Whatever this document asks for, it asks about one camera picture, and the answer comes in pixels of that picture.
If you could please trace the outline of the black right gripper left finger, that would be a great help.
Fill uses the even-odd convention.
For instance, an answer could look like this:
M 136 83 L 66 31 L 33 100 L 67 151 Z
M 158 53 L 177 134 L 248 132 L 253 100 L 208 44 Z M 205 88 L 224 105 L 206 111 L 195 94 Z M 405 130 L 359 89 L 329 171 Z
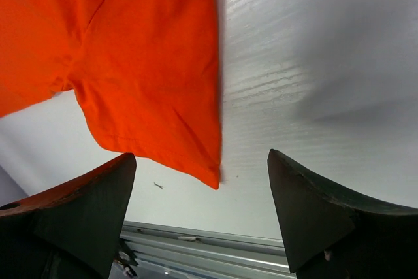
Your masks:
M 2 278 L 108 278 L 136 172 L 122 154 L 1 207 Z

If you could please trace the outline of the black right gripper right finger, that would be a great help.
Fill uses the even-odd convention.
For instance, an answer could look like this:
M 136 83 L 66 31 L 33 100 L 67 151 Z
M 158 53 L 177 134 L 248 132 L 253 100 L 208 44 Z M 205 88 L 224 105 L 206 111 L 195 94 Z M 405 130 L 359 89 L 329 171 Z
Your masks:
M 297 278 L 416 278 L 417 209 L 363 195 L 278 150 L 268 175 Z

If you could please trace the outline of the orange t shirt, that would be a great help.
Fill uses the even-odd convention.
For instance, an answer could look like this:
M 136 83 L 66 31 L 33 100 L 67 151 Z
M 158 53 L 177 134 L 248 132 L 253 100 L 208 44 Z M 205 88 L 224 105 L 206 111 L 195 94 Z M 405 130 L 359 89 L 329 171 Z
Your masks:
M 216 0 L 1 0 L 1 115 L 72 90 L 104 149 L 220 183 Z

